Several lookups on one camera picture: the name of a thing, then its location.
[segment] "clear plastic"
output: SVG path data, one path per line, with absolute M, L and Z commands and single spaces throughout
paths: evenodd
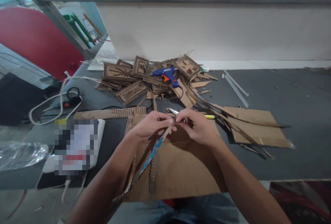
M 10 142 L 0 145 L 0 171 L 21 169 L 40 162 L 48 154 L 48 145 Z

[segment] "scissors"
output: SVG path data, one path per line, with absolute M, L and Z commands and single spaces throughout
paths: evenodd
M 172 108 L 169 108 L 169 110 L 175 115 L 177 116 L 177 114 L 179 113 L 178 111 L 176 110 L 173 110 Z M 205 115 L 207 119 L 215 119 L 215 116 L 213 115 Z

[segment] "person's right hand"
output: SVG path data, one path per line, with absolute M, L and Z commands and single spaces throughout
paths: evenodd
M 211 146 L 215 142 L 219 142 L 220 137 L 211 128 L 206 116 L 201 113 L 186 108 L 177 114 L 176 122 L 188 133 L 191 139 L 200 144 Z

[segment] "table surface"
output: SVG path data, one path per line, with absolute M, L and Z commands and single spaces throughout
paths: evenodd
M 330 75 L 306 70 L 232 70 L 231 76 L 250 94 L 246 97 L 251 109 L 271 111 L 276 121 L 291 125 L 283 129 L 286 138 L 290 139 L 296 149 L 267 147 L 266 150 L 276 156 L 275 160 L 263 160 L 256 154 L 236 144 L 230 144 L 226 133 L 219 127 L 220 134 L 240 161 L 260 181 L 329 179 L 331 178 L 331 80 Z M 237 107 L 239 98 L 225 79 L 222 71 L 211 71 L 219 78 L 205 88 L 212 92 L 202 97 L 221 106 Z M 87 71 L 81 67 L 76 76 L 88 76 L 100 79 L 101 71 Z M 69 87 L 78 87 L 83 97 L 80 110 L 97 110 L 107 106 L 123 107 L 115 97 L 115 92 L 102 92 L 94 89 L 95 82 L 83 79 L 72 79 Z M 137 105 L 145 94 L 129 104 Z M 149 107 L 152 100 L 145 100 L 142 106 Z M 173 104 L 164 99 L 157 100 L 158 111 L 166 112 L 166 107 L 182 110 L 181 103 Z M 47 114 L 57 114 L 50 110 Z M 126 118 L 108 119 L 104 128 L 98 162 L 87 176 L 87 184 L 109 159 L 116 146 L 122 140 Z M 28 134 L 26 142 L 40 142 L 54 145 L 54 124 L 35 126 Z M 44 160 L 40 163 L 14 171 L 0 173 L 0 189 L 36 188 L 41 177 Z M 81 181 L 71 183 L 80 187 Z

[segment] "scissor blade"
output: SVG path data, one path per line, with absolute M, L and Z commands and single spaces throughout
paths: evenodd
M 178 111 L 176 111 L 176 110 L 173 110 L 172 108 L 169 108 L 169 110 L 174 114 L 174 115 L 176 115 L 177 116 L 177 114 L 178 114 Z

